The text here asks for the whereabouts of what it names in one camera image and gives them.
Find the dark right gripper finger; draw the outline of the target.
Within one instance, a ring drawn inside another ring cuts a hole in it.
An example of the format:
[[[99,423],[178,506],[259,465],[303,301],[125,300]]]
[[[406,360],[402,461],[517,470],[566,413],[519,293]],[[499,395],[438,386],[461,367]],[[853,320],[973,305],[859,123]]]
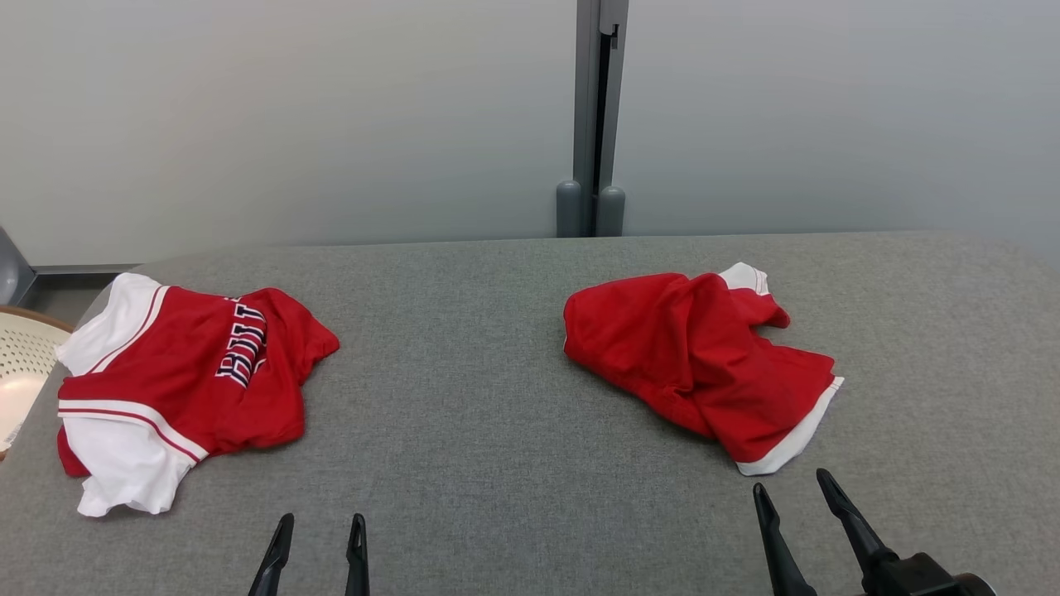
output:
[[[764,543],[773,595],[817,595],[817,590],[807,583],[802,572],[788,548],[783,533],[780,531],[781,518],[763,483],[754,484],[753,499],[762,543]]]
[[[828,470],[817,469],[817,483],[830,512],[841,522],[862,572],[874,572],[884,562],[897,561],[897,554],[882,542]]]

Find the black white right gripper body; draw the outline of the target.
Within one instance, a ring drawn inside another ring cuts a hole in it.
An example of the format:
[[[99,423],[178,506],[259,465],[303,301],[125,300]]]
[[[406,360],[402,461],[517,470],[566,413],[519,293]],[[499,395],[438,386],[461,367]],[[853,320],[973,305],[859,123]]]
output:
[[[951,574],[930,555],[917,553],[874,562],[860,581],[866,595],[995,595],[977,574]]]

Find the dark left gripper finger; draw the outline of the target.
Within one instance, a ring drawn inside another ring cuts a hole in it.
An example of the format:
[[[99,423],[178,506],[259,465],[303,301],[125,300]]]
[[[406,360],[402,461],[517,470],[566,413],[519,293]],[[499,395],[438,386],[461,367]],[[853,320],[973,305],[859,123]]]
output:
[[[294,514],[285,513],[277,522],[277,527],[264,554],[249,596],[276,596],[282,569],[287,565],[294,532]]]
[[[344,596],[369,596],[369,558],[367,550],[366,518],[355,513],[352,518],[347,545],[348,574]]]

